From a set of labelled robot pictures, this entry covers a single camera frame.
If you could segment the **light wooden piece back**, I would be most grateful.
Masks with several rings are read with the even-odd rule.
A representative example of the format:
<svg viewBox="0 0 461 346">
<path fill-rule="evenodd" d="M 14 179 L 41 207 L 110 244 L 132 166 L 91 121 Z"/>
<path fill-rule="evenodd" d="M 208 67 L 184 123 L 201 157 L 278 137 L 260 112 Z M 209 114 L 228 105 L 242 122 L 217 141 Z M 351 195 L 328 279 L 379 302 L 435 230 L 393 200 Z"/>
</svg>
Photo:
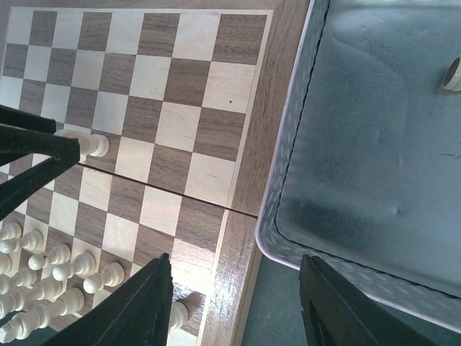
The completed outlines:
<svg viewBox="0 0 461 346">
<path fill-rule="evenodd" d="M 76 313 L 84 303 L 82 291 L 71 288 L 51 304 L 38 304 L 31 311 L 20 312 L 1 327 L 1 343 L 26 339 L 34 330 L 47 327 L 51 319 Z"/>
<path fill-rule="evenodd" d="M 109 139 L 103 135 L 88 134 L 77 130 L 62 129 L 57 130 L 55 132 L 55 136 L 77 139 L 80 145 L 80 152 L 83 155 L 103 157 L 109 152 Z"/>
<path fill-rule="evenodd" d="M 12 270 L 12 259 L 8 254 L 0 254 L 0 274 L 7 274 Z"/>
</svg>

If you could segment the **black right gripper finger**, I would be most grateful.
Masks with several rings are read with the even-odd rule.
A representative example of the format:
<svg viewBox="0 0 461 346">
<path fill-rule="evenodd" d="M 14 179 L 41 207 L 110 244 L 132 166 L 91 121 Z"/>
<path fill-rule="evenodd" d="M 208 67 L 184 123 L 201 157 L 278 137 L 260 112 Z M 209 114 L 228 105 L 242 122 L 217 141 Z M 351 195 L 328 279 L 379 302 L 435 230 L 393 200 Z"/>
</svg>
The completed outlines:
<svg viewBox="0 0 461 346">
<path fill-rule="evenodd" d="M 56 121 L 0 105 L 1 124 L 41 133 L 55 133 Z"/>
<path fill-rule="evenodd" d="M 165 345 L 173 296 L 169 255 L 152 259 L 45 345 Z"/>
<path fill-rule="evenodd" d="M 77 164 L 80 145 L 76 139 L 2 125 L 1 164 L 8 164 L 28 154 L 42 154 L 48 159 L 1 184 L 2 218 Z"/>
<path fill-rule="evenodd" d="M 389 314 L 320 257 L 300 266 L 300 302 L 309 345 L 433 345 Z"/>
</svg>

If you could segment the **light wooden pawn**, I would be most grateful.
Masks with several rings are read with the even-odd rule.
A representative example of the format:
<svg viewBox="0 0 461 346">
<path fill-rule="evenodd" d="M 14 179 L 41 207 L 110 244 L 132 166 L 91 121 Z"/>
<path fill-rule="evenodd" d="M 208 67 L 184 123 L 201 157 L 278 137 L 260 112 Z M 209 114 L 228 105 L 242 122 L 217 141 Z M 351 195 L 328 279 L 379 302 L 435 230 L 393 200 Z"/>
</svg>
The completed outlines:
<svg viewBox="0 0 461 346">
<path fill-rule="evenodd" d="M 66 262 L 56 266 L 52 275 L 57 281 L 64 281 L 74 275 L 88 276 L 97 271 L 97 261 L 91 253 L 84 252 L 78 255 L 73 262 Z"/>
<path fill-rule="evenodd" d="M 5 223 L 0 230 L 0 240 L 18 239 L 22 237 L 22 227 L 19 223 Z"/>
<path fill-rule="evenodd" d="M 49 265 L 60 265 L 71 258 L 71 249 L 66 244 L 54 246 L 49 252 L 34 254 L 28 260 L 31 270 L 41 270 Z"/>
<path fill-rule="evenodd" d="M 117 262 L 106 265 L 102 272 L 94 273 L 84 280 L 83 287 L 87 293 L 93 294 L 105 286 L 115 287 L 125 279 L 125 270 Z"/>
<path fill-rule="evenodd" d="M 0 251 L 10 254 L 19 249 L 35 250 L 43 245 L 44 238 L 40 231 L 34 230 L 26 233 L 19 239 L 7 239 L 1 242 Z"/>
<path fill-rule="evenodd" d="M 16 287 L 32 285 L 38 280 L 37 271 L 31 270 L 28 267 L 21 268 L 16 274 L 9 277 L 1 275 L 1 291 L 0 294 L 6 294 Z"/>
</svg>

